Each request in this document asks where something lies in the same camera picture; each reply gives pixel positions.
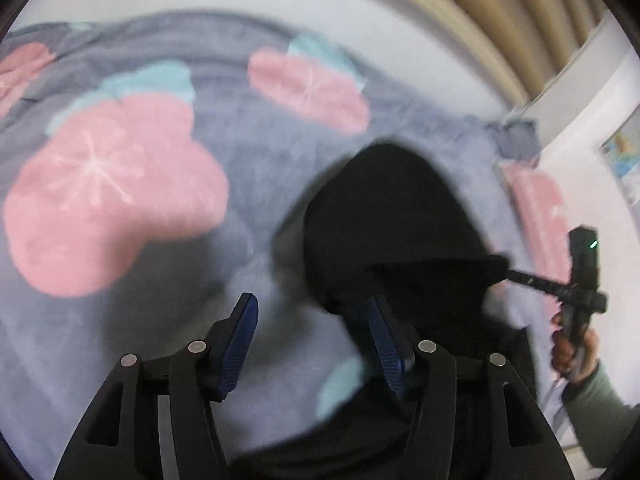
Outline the green right sleeve forearm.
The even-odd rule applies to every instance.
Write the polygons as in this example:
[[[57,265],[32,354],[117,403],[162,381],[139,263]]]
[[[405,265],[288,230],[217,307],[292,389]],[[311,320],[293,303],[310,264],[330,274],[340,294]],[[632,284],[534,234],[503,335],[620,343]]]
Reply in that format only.
[[[562,401],[588,462],[608,468],[638,422],[639,405],[624,402],[600,361],[587,378],[565,386]]]

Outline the person's right hand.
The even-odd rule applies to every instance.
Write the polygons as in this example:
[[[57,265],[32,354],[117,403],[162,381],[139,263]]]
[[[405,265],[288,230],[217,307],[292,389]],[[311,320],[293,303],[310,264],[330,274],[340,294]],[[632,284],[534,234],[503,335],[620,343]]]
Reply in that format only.
[[[552,323],[560,329],[552,334],[553,347],[551,351],[551,366],[561,374],[570,384],[579,385],[589,378],[599,364],[600,339],[597,332],[589,327],[582,335],[584,356],[582,362],[577,361],[577,349],[570,343],[563,332],[563,318],[557,313]]]

